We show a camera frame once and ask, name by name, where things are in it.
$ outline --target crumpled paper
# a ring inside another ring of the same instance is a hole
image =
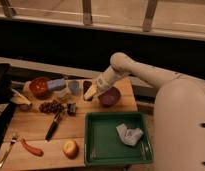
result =
[[[121,141],[130,146],[135,146],[143,135],[140,128],[128,129],[125,124],[120,124],[116,127]]]

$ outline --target green plastic tray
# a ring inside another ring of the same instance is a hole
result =
[[[116,126],[124,123],[128,128],[139,127],[142,138],[135,147],[123,144]],[[153,162],[153,151],[143,114],[138,112],[88,113],[85,120],[85,164],[111,166]]]

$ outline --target red bowl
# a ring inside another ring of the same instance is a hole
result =
[[[115,105],[121,97],[120,91],[116,87],[111,87],[109,90],[101,94],[98,98],[102,106],[110,107]]]
[[[50,79],[47,77],[38,77],[31,81],[29,89],[37,98],[44,98],[49,94],[47,81]]]

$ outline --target carrot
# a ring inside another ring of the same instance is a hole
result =
[[[24,138],[22,138],[20,140],[22,146],[30,153],[36,155],[36,156],[42,156],[43,155],[43,151],[39,148],[36,147],[32,147],[31,145],[26,143],[26,140]]]

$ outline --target wooden cutting board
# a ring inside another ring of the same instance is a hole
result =
[[[130,80],[124,78],[115,83],[115,87],[121,92],[119,102],[109,108],[102,107],[97,97],[92,101],[83,100],[83,82],[78,80],[80,85],[80,93],[74,96],[68,92],[68,98],[65,103],[76,103],[76,115],[63,115],[58,125],[58,129],[54,133],[50,141],[45,140],[45,135],[54,118],[53,114],[41,113],[38,109],[39,105],[45,101],[52,101],[55,95],[46,100],[36,99],[29,90],[29,83],[25,84],[23,93],[32,101],[32,109],[30,111],[21,111],[16,108],[13,118],[8,126],[4,137],[4,142],[0,149],[0,160],[3,157],[14,132],[18,133],[19,139],[25,138],[27,143],[41,148],[44,151],[42,157],[36,157],[28,153],[17,142],[4,166],[4,170],[40,170],[40,169],[58,169],[69,167],[84,167],[84,128],[85,115],[88,112],[114,112],[114,111],[137,111],[137,105],[134,98]],[[67,139],[74,139],[79,145],[79,154],[75,159],[68,159],[62,152],[62,147]]]

